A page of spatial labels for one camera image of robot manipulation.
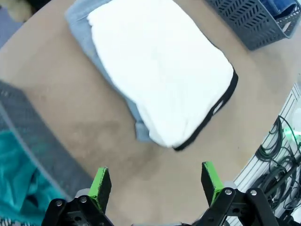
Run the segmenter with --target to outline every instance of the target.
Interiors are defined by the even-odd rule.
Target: denim
[[[275,19],[289,16],[297,6],[295,0],[261,0],[261,2]]]
[[[149,137],[149,130],[144,125],[138,112],[136,104],[127,98],[117,87],[114,86],[111,78],[106,72],[100,58],[97,55],[94,43],[92,41],[91,26],[87,16],[94,9],[110,2],[111,0],[76,0],[75,3],[65,13],[65,18],[69,24],[72,35],[75,37],[83,52],[93,62],[107,82],[126,100],[135,119],[136,138],[141,142],[152,142]]]

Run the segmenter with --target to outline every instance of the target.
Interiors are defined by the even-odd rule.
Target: black trim
[[[234,93],[234,90],[237,86],[238,82],[238,75],[236,74],[235,70],[233,72],[233,77],[230,82],[229,88],[226,90],[226,92],[222,95],[222,97],[218,100],[218,102],[210,109],[209,113],[207,114],[206,118],[202,121],[202,123],[197,127],[197,129],[193,132],[193,134],[188,138],[183,144],[181,144],[178,147],[174,147],[175,151],[182,151],[184,148],[186,148],[188,145],[190,145],[195,139],[197,138],[200,131],[207,125],[207,123],[210,121],[210,119],[213,116],[213,112],[215,108],[223,101],[223,104],[220,106],[220,108],[217,110],[221,110],[221,108],[227,103],[227,101],[231,98],[232,94]]]

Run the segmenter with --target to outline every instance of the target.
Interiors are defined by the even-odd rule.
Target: teal fabric
[[[9,131],[0,132],[0,217],[40,225],[52,199],[62,198]]]

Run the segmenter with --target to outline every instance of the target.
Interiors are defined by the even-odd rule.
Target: blue fabric
[[[289,16],[297,6],[295,0],[261,0],[261,2],[275,19]]]
[[[0,133],[0,189],[0,217],[35,225],[41,225],[50,201],[62,198],[9,131]]]
[[[87,20],[87,16],[94,9],[110,1],[111,0],[76,0],[75,3],[67,10],[65,17],[69,23],[71,33],[79,43],[83,52],[94,63],[107,82],[126,100],[127,105],[136,121],[135,128],[137,140],[141,142],[152,142],[149,137],[149,131],[143,123],[136,104],[127,98],[122,92],[120,92],[117,87],[115,87],[111,78],[103,67],[92,41],[91,26]]]

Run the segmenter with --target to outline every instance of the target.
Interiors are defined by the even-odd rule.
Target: folded white shirt
[[[162,146],[189,139],[229,88],[232,65],[172,0],[112,0],[88,20],[112,82]]]

